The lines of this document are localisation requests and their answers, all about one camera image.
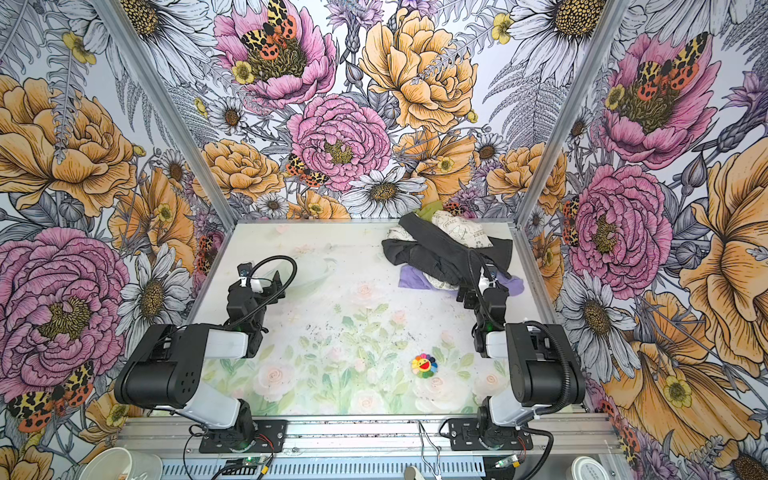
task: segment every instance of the black garment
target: black garment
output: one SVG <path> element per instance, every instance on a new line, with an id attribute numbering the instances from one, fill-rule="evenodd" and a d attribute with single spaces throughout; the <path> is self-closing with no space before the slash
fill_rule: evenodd
<path id="1" fill-rule="evenodd" d="M 476 286 L 487 263 L 510 277 L 507 266 L 512 259 L 512 240 L 489 237 L 493 247 L 469 248 L 416 214 L 400 217 L 399 223 L 416 241 L 383 240 L 384 255 L 392 265 L 407 263 L 452 285 Z"/>

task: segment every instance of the floral mat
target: floral mat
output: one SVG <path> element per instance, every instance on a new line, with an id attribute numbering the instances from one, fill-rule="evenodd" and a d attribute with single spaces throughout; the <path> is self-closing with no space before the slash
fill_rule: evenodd
<path id="1" fill-rule="evenodd" d="M 397 287 L 400 267 L 380 244 L 389 227 L 238 226 L 196 321 L 223 312 L 238 263 L 288 254 L 299 274 L 286 298 L 267 308 L 270 331 L 256 358 L 208 360 L 204 380 L 247 400 L 254 415 L 471 413 L 501 392 L 507 363 L 475 353 L 474 315 L 455 293 Z M 486 230 L 508 237 L 503 223 Z M 258 258 L 243 258 L 253 255 L 254 238 Z M 287 278 L 287 264 L 279 270 Z M 508 315 L 521 303 L 533 303 L 527 290 L 508 301 Z"/>

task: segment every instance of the white lid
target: white lid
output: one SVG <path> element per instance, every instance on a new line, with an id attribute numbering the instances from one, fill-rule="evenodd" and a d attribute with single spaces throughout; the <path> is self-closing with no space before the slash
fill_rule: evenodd
<path id="1" fill-rule="evenodd" d="M 608 472 L 600 462 L 590 457 L 578 457 L 571 465 L 574 480 L 608 480 Z"/>

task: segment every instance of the white bucket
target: white bucket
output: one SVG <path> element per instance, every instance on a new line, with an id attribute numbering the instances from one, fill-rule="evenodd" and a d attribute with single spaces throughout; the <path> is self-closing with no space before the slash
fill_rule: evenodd
<path id="1" fill-rule="evenodd" d="M 162 473 L 163 462 L 157 455 L 113 447 L 91 460 L 80 480 L 160 480 Z"/>
<path id="2" fill-rule="evenodd" d="M 591 457 L 577 457 L 565 472 L 568 480 L 608 480 L 605 467 Z"/>

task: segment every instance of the purple cloth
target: purple cloth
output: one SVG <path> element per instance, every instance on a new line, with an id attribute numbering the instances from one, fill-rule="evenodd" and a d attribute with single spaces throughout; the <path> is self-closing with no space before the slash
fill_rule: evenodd
<path id="1" fill-rule="evenodd" d="M 517 276 L 510 276 L 505 278 L 503 275 L 498 276 L 498 282 L 506 286 L 509 290 L 509 296 L 517 296 L 525 291 L 525 283 L 522 278 Z M 413 266 L 403 265 L 400 269 L 400 282 L 398 285 L 400 288 L 410 288 L 413 290 L 439 290 L 442 292 L 450 292 L 455 290 L 440 290 L 435 288 L 424 276 L 421 270 L 417 270 Z"/>

